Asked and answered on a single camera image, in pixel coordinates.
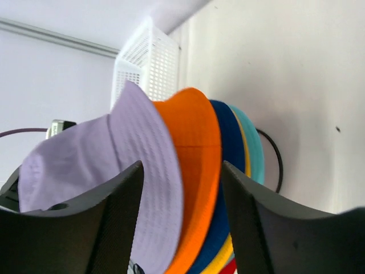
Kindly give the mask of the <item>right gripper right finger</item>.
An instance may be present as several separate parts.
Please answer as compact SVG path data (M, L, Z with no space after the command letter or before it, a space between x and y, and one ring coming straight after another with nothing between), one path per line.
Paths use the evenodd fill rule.
M298 204L229 162L221 179L238 273L364 272L364 208Z

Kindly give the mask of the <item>teal bucket hat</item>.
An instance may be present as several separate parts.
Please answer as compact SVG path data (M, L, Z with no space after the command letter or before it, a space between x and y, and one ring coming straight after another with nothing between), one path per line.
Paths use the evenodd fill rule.
M229 107L238 118L245 135L250 159L251 178L257 183L264 185L265 157L259 134L254 124L242 110L233 105L230 105Z

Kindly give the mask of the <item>lavender bucket hat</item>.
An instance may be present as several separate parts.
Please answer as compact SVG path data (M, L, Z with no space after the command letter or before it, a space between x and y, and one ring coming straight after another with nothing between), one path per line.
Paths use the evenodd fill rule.
M179 243L184 191L165 122L144 91L126 82L110 113L79 123L36 146L19 169L19 209L48 209L141 161L144 185L131 260L164 273Z

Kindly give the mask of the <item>red bucket hat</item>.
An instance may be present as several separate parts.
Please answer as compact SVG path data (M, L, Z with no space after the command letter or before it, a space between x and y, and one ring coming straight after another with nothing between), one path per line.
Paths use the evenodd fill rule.
M230 262L219 272L219 274L237 274L236 258L232 258Z

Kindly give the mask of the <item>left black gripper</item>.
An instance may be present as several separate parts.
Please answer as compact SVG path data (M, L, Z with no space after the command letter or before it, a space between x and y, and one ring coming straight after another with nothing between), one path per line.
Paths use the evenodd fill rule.
M18 180L19 167L10 175L6 183L1 187L1 208L19 212Z

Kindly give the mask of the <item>orange bucket hat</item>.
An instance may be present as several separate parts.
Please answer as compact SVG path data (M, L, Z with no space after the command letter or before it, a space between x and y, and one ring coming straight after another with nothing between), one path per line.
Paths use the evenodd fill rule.
M185 88L154 105L173 139L184 186L180 242L166 272L187 273L203 246L216 205L222 160L220 127L209 99L196 88Z

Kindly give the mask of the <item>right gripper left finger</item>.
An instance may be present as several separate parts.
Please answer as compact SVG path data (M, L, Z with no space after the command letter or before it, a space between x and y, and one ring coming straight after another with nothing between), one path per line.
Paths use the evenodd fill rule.
M1 272L126 273L143 181L138 161L49 209L1 208Z

